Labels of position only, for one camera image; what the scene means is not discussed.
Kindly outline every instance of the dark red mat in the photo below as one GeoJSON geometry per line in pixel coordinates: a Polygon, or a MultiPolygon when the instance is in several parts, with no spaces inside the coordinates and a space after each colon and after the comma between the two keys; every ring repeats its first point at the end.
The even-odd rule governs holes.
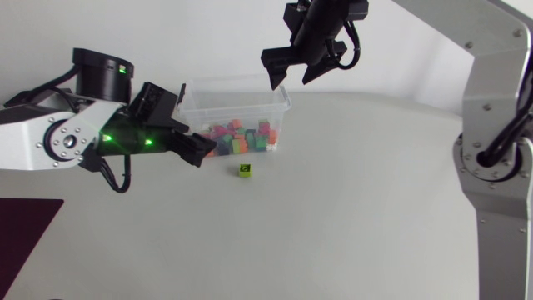
{"type": "Polygon", "coordinates": [[[0,299],[4,299],[63,200],[0,198],[0,299]]]}

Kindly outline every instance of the colorful cube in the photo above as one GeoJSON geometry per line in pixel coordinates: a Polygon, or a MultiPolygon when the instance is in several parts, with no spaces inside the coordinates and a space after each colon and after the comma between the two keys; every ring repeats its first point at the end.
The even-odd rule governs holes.
{"type": "Polygon", "coordinates": [[[247,133],[247,144],[249,148],[255,148],[256,147],[256,141],[253,138],[253,133],[247,133]]]}
{"type": "Polygon", "coordinates": [[[226,134],[222,137],[222,141],[225,143],[231,143],[233,139],[233,136],[231,134],[226,134]]]}
{"type": "Polygon", "coordinates": [[[252,175],[252,165],[242,164],[239,168],[239,176],[242,178],[249,178],[252,175]]]}
{"type": "Polygon", "coordinates": [[[268,143],[271,145],[275,145],[277,143],[277,131],[271,130],[270,135],[268,136],[268,143]]]}
{"type": "Polygon", "coordinates": [[[232,150],[233,154],[240,154],[241,153],[241,142],[239,142],[239,139],[234,139],[232,141],[232,150]]]}
{"type": "Polygon", "coordinates": [[[268,136],[262,134],[256,134],[256,150],[264,151],[267,148],[268,136]]]}
{"type": "Polygon", "coordinates": [[[233,129],[238,129],[242,127],[241,120],[232,120],[233,129]]]}

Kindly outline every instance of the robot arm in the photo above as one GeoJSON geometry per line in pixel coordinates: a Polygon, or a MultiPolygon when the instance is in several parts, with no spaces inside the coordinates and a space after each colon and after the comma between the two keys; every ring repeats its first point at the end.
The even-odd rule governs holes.
{"type": "Polygon", "coordinates": [[[74,49],[65,75],[23,92],[0,111],[0,168],[45,170],[76,165],[101,172],[113,189],[126,192],[130,155],[173,151],[200,167],[216,143],[173,120],[180,97],[152,83],[129,104],[133,65],[118,57],[74,49]],[[56,88],[77,75],[77,94],[56,88]],[[126,174],[119,187],[104,156],[123,155],[126,174]]]}
{"type": "MultiPolygon", "coordinates": [[[[476,209],[480,299],[533,300],[530,276],[533,144],[523,137],[526,124],[533,118],[533,21],[497,0],[393,1],[475,58],[463,102],[463,133],[453,153],[462,189],[476,209]]],[[[313,0],[308,14],[302,12],[296,21],[287,22],[293,37],[307,35],[313,42],[298,43],[292,38],[289,47],[292,57],[285,61],[288,50],[276,49],[276,53],[265,50],[262,61],[271,75],[271,83],[279,84],[285,77],[286,68],[279,68],[284,62],[307,63],[308,72],[313,68],[326,72],[335,68],[332,63],[324,68],[306,60],[304,53],[323,54],[321,62],[335,59],[326,49],[338,31],[330,31],[331,20],[323,20],[350,21],[353,19],[350,13],[363,8],[362,2],[313,0]],[[313,7],[328,6],[344,13],[310,15],[313,7]]],[[[289,10],[287,6],[286,21],[289,10]]]]}

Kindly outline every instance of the small cube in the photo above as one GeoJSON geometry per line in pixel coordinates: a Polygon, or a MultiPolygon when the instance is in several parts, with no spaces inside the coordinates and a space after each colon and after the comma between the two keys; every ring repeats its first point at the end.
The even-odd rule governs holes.
{"type": "Polygon", "coordinates": [[[252,165],[242,164],[239,168],[239,176],[242,178],[249,178],[252,175],[252,165]]]}
{"type": "Polygon", "coordinates": [[[222,141],[225,143],[230,143],[233,139],[233,136],[231,134],[226,134],[222,137],[222,141]]]}
{"type": "Polygon", "coordinates": [[[270,135],[268,137],[268,143],[271,145],[274,145],[277,143],[277,131],[276,130],[270,131],[270,135]]]}
{"type": "Polygon", "coordinates": [[[253,138],[253,133],[247,133],[247,144],[249,148],[255,148],[256,142],[253,138]]]}
{"type": "Polygon", "coordinates": [[[233,129],[238,129],[242,127],[241,120],[232,120],[233,129]]]}
{"type": "Polygon", "coordinates": [[[233,154],[241,153],[241,143],[239,142],[238,139],[234,139],[232,141],[232,149],[233,149],[233,154]]]}

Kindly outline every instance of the white table surface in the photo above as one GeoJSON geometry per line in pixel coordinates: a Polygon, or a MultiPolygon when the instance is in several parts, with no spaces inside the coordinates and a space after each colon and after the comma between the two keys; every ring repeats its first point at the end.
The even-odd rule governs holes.
{"type": "Polygon", "coordinates": [[[79,167],[1,171],[2,197],[66,200],[7,299],[477,299],[461,119],[365,94],[292,99],[276,152],[201,168],[135,156],[125,195],[79,167]]]}

